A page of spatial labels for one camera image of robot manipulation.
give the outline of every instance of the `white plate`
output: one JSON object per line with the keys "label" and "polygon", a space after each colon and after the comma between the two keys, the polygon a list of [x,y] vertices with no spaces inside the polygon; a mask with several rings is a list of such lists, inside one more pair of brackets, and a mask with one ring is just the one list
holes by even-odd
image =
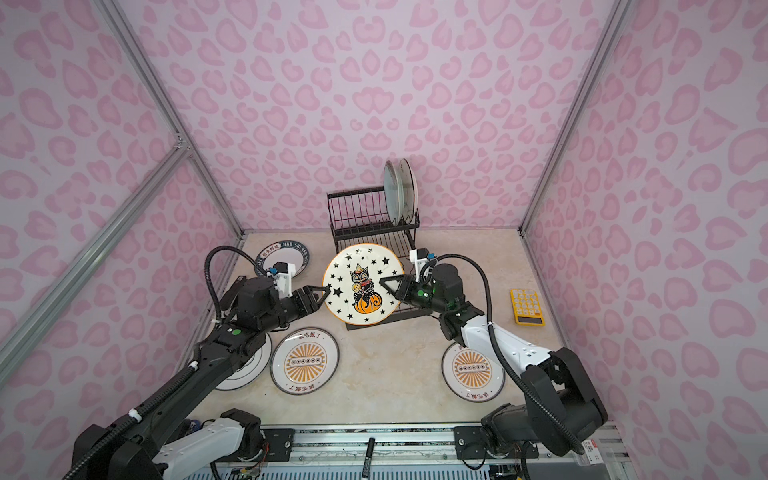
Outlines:
{"label": "white plate", "polygon": [[504,388],[501,365],[458,343],[442,356],[442,378],[452,392],[470,402],[487,402]]}
{"label": "white plate", "polygon": [[323,285],[331,287],[326,306],[338,319],[353,325],[381,322],[400,302],[379,285],[384,276],[402,275],[402,263],[389,248],[358,243],[331,260]]}
{"label": "white plate", "polygon": [[400,161],[398,168],[403,188],[402,221],[411,223],[416,212],[416,179],[411,164],[405,158]]}
{"label": "white plate", "polygon": [[296,273],[293,276],[299,276],[310,262],[310,251],[301,242],[282,240],[269,245],[256,255],[256,265],[261,269],[271,268],[277,262],[296,265]]}
{"label": "white plate", "polygon": [[216,390],[235,390],[248,385],[264,371],[264,367],[270,362],[270,355],[272,355],[272,339],[270,338],[270,335],[267,334],[264,345],[258,349],[250,359],[248,359],[245,365],[243,365],[243,368],[225,378],[224,381],[216,387]]}
{"label": "white plate", "polygon": [[272,380],[291,395],[312,393],[331,380],[339,365],[339,346],[323,329],[289,334],[272,355]]}
{"label": "white plate", "polygon": [[404,196],[400,169],[392,161],[387,160],[384,165],[384,200],[386,213],[389,215],[392,225],[400,223]]}

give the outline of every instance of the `plate with black stars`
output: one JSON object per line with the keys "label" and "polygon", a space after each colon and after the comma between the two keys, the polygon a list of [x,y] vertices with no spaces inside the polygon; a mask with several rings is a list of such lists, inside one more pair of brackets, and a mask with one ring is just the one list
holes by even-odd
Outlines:
{"label": "plate with black stars", "polygon": [[379,285],[379,279],[402,274],[402,263],[387,247],[376,243],[347,247],[331,260],[323,277],[323,285],[331,287],[326,306],[352,325],[381,322],[400,302]]}

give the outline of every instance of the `black marker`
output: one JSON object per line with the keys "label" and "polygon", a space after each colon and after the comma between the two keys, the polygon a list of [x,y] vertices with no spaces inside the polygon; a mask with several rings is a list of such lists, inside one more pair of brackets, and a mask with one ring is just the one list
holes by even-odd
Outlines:
{"label": "black marker", "polygon": [[373,437],[368,439],[368,449],[366,450],[366,461],[362,464],[362,477],[368,478],[371,474],[371,458],[373,457],[373,446],[376,443],[376,439]]}

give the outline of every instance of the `calculator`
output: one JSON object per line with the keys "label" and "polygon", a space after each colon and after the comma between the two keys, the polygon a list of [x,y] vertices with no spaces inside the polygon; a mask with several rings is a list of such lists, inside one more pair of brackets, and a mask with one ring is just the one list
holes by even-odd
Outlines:
{"label": "calculator", "polygon": [[534,290],[513,288],[509,290],[515,323],[518,325],[544,326],[544,314]]}

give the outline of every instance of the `wire rack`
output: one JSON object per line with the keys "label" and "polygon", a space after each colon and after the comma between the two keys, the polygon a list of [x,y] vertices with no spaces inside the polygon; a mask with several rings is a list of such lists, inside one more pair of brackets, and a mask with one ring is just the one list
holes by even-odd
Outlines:
{"label": "wire rack", "polygon": [[[357,243],[377,243],[397,255],[406,273],[413,273],[408,255],[410,250],[416,248],[416,229],[420,225],[418,210],[411,223],[401,221],[398,225],[392,225],[386,211],[384,187],[370,187],[328,194],[328,214],[336,253]],[[347,324],[346,329],[369,328],[429,314],[428,310],[401,303],[382,322],[365,326]]]}

